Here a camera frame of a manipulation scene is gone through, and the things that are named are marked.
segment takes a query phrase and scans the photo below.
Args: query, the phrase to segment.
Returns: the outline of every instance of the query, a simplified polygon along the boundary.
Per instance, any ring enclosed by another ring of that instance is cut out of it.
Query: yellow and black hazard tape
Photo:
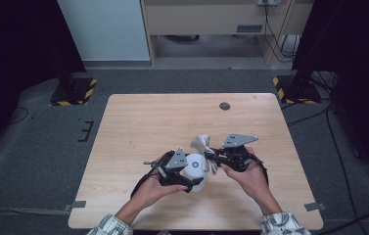
[[[90,96],[93,93],[93,90],[95,89],[95,85],[98,82],[98,79],[91,79],[89,87],[86,91],[86,93],[84,94],[84,98],[82,100],[75,100],[75,101],[70,101],[70,100],[60,100],[60,101],[55,101],[55,102],[51,102],[50,105],[52,106],[71,106],[71,105],[85,105],[87,104],[87,102],[90,99]]]
[[[285,96],[285,92],[279,82],[278,77],[273,77],[273,84],[275,85],[276,91],[278,92],[279,99],[282,104],[317,104],[318,101],[312,99],[288,99]]]

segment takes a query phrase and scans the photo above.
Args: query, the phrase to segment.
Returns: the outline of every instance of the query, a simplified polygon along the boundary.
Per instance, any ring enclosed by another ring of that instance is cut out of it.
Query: gray carpet floor
[[[71,204],[87,164],[99,124],[112,94],[120,93],[275,93],[272,77],[289,70],[90,70],[98,79],[87,105],[54,107],[49,99],[57,79],[30,87],[22,94],[10,124],[0,135],[0,208],[60,212]],[[320,90],[323,98],[329,98]],[[352,221],[355,216],[345,174],[325,113],[329,100],[315,105],[281,104],[302,166],[321,212],[324,227],[317,234]],[[339,118],[328,112],[358,215],[369,213],[369,160],[354,156]],[[88,141],[82,129],[94,121]],[[0,211],[0,234],[84,234],[68,227],[69,216]],[[369,218],[360,224],[369,234]],[[335,234],[364,234],[353,225]]]

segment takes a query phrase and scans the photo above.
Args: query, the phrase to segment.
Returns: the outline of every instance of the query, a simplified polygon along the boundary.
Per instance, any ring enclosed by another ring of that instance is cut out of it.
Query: wall
[[[150,61],[139,0],[58,0],[83,61]]]

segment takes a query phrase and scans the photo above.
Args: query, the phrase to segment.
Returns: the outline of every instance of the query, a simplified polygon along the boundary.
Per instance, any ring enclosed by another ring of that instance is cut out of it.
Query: black cable
[[[270,47],[270,49],[272,50],[272,53],[273,55],[275,56],[276,60],[278,60],[279,62],[282,62],[282,63],[288,63],[288,62],[292,62],[293,60],[289,60],[289,61],[282,61],[279,59],[278,55],[276,54],[275,50],[273,49],[273,47],[270,45],[270,42],[267,40],[267,36],[266,36],[266,31],[267,31],[267,27],[269,26],[269,30],[271,32],[271,35],[273,36],[273,38],[275,39],[275,44],[277,46],[277,48],[279,49],[279,51],[282,53],[281,51],[281,48],[279,47],[279,43],[278,43],[278,40],[276,39],[275,37],[275,34],[273,33],[273,30],[272,28],[270,27],[270,24],[269,24],[269,20],[268,20],[268,3],[267,3],[267,0],[263,0],[264,2],[264,14],[265,14],[265,24],[264,24],[264,40],[266,41],[267,45]]]
[[[346,190],[347,190],[347,193],[348,193],[349,201],[351,202],[352,212],[354,213],[354,217],[358,217],[357,209],[355,208],[354,199],[352,198],[351,190],[350,190],[350,187],[349,187],[348,176],[346,175],[346,168],[344,166],[343,157],[340,153],[340,149],[339,149],[339,146],[337,144],[337,140],[336,140],[336,137],[334,135],[333,128],[331,127],[331,123],[330,123],[330,119],[329,119],[329,109],[326,110],[325,117],[327,119],[328,129],[330,130],[331,137],[333,138],[334,146],[336,147],[336,151],[337,151],[337,156],[339,157],[341,168],[343,170],[344,179],[346,181]],[[360,226],[361,230],[363,231],[363,233],[367,234],[367,231],[364,229],[364,227],[362,226],[360,221],[357,220],[357,222],[358,222],[358,225]]]
[[[161,166],[161,163],[163,162],[163,160],[169,156],[171,152],[167,152],[164,155],[162,155],[162,157],[160,157],[159,160],[157,161],[153,161],[153,162],[144,162],[144,165],[151,165],[151,169],[147,174],[144,174],[144,176],[142,176],[142,178],[138,181],[138,183],[135,185],[134,189],[132,190],[131,193],[131,198],[135,195],[135,193],[138,191],[139,187],[141,187],[141,185],[147,181],[147,179],[153,175],[157,175],[160,174],[160,172],[157,173],[153,173],[154,170],[156,170],[159,166]]]
[[[311,78],[311,81],[313,83],[315,83],[316,85],[319,85],[322,89],[324,89],[328,94],[332,94],[334,87],[328,85],[328,83],[325,81],[324,78],[322,78],[322,76],[320,74],[318,74],[318,72],[314,72],[313,74],[316,74],[318,76],[318,78],[321,80],[321,82],[313,79],[313,77]]]
[[[295,105],[296,103],[294,103],[294,104],[290,104],[290,105],[287,105],[287,106],[285,106],[285,107],[282,107],[281,108],[281,110],[285,110],[286,108],[289,108],[289,107],[291,107],[292,105]]]
[[[8,122],[7,124],[15,124],[15,123],[19,123],[20,121],[24,120],[25,118],[27,118],[28,114],[29,114],[29,111],[28,109],[26,109],[25,107],[21,107],[21,106],[18,106],[17,109],[22,109],[22,110],[25,110],[25,115],[23,118],[19,119],[19,120],[16,120],[16,121],[12,121],[12,122]]]
[[[294,60],[295,56],[297,55],[297,52],[295,51],[297,48],[297,40],[298,40],[298,36],[295,35],[295,42],[294,42],[294,49],[292,49],[292,51],[286,51],[285,48],[285,44],[289,46],[289,43],[287,42],[288,39],[288,35],[284,36],[284,39],[282,41],[282,45],[281,45],[281,54],[285,57],[285,58],[289,58]]]
[[[317,114],[315,114],[315,115],[312,115],[312,116],[309,116],[309,117],[303,117],[303,118],[301,118],[301,119],[298,119],[298,120],[295,120],[295,121],[289,122],[289,123],[288,123],[288,127],[291,127],[291,126],[296,125],[296,124],[298,124],[298,123],[301,123],[301,122],[303,122],[303,121],[305,121],[305,120],[308,120],[308,119],[311,119],[311,118],[315,118],[315,117],[318,117],[318,116],[320,116],[320,115],[324,114],[324,113],[325,113],[325,112],[330,108],[330,106],[331,106],[332,104],[333,104],[333,103],[331,103],[327,108],[325,108],[323,111],[321,111],[321,112],[319,112],[319,113],[317,113]]]
[[[332,228],[332,229],[330,229],[330,230],[328,230],[328,231],[325,231],[325,232],[322,232],[322,233],[318,233],[317,235],[325,235],[325,234],[330,234],[330,233],[334,233],[334,232],[340,231],[340,230],[342,230],[342,229],[345,229],[345,228],[347,228],[347,227],[349,227],[349,226],[353,225],[355,222],[358,222],[358,221],[360,221],[360,220],[362,220],[362,219],[365,219],[365,218],[369,218],[369,213],[364,214],[363,216],[360,216],[360,217],[358,217],[358,218],[355,218],[355,219],[353,219],[352,221],[350,221],[350,222],[348,222],[348,223],[346,223],[346,224],[343,224],[343,225],[341,225],[341,226],[338,226],[338,227]]]

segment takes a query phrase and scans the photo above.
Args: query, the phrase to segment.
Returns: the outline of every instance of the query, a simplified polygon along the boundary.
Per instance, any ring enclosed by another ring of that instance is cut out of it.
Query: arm
[[[108,214],[97,227],[89,231],[88,235],[106,235],[112,231],[118,231],[116,234],[132,234],[132,222],[141,210],[153,205],[166,195],[187,189],[182,185],[161,186],[159,175],[156,171],[154,173],[115,216]]]
[[[247,147],[248,152],[254,154],[251,147]],[[253,198],[263,213],[261,218],[262,234],[283,234],[290,231],[290,234],[310,234],[308,230],[301,227],[295,217],[290,212],[282,211],[276,199],[273,197],[266,183],[266,179],[260,166],[252,161],[244,172],[237,172],[230,166],[222,164],[221,167],[227,176],[236,180],[243,190]]]

